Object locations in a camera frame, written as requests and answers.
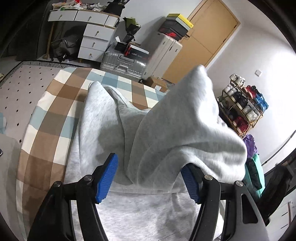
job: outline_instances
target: suitcase handle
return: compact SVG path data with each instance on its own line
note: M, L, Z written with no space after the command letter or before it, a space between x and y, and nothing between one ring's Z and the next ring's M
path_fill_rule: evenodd
M118 58L119 58L119 59L122 59L122 60L125 60L125 61L128 61L128 62L131 62L131 63L135 62L134 59L130 59L130 58L124 57L124 56L122 56L122 55L120 55Z
M126 73L128 74L129 73L129 69L128 69L128 67L127 66L123 66L123 65L118 65L118 66L116 66L115 67L115 69L120 69L120 67L122 68L121 70L123 70L123 69L126 69Z

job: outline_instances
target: purple bag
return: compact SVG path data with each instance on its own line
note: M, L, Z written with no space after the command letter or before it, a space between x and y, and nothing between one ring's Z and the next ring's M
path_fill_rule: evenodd
M247 158L252 158L257 153L254 137L250 134L246 135L243 141L247 147Z

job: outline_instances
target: yellow shoe box lid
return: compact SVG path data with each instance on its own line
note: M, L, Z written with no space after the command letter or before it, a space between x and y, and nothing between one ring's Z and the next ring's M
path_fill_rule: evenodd
M184 23L186 23L186 25L188 25L190 28L193 28L193 24L180 13L170 13L168 17L180 18Z

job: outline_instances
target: blue gripper pad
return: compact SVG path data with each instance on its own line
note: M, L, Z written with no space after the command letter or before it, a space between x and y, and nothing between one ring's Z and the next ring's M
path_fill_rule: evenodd
M195 203L198 203L200 200L199 194L198 194L198 183L196 182L194 176L191 173L191 170L189 169L189 167L187 165L185 165L182 169L181 169L181 174L183 177L183 180L185 182L187 191L189 193L189 196L191 199L193 199L195 201Z
M116 170L118 167L118 156L116 154L113 155L109 164L105 166L105 170L101 176L101 179L98 181L97 192L96 192L96 201L101 203L103 199L106 198L113 178L115 176Z

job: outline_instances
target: white suitcase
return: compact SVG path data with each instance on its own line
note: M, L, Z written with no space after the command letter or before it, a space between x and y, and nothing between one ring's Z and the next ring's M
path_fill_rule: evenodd
M141 47L150 52L142 79L146 80L150 76L160 79L182 49L182 44L165 34L155 32Z

